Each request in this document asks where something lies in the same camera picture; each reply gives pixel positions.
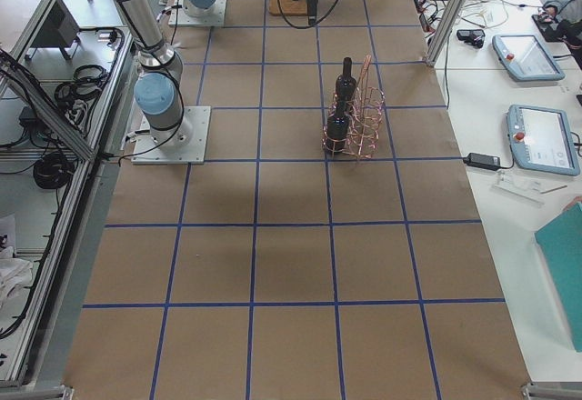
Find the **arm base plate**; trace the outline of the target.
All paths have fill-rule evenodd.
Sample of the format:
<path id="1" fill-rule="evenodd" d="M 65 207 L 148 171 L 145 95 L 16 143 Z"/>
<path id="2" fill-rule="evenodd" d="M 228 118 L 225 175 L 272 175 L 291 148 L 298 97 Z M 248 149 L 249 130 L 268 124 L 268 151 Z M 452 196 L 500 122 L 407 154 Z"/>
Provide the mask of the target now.
<path id="1" fill-rule="evenodd" d="M 131 161 L 136 165 L 203 164 L 210 119 L 210 106 L 187 106 L 177 133 L 162 145 L 172 131 L 152 131 L 143 115 L 140 128 L 147 133 L 137 137 Z"/>
<path id="2" fill-rule="evenodd" d="M 169 24 L 178 27 L 222 27 L 226 17 L 226 0 L 216 0 L 211 11 L 204 16 L 192 17 L 185 13 L 184 0 L 176 0 L 178 8 L 173 9 L 169 18 Z"/>

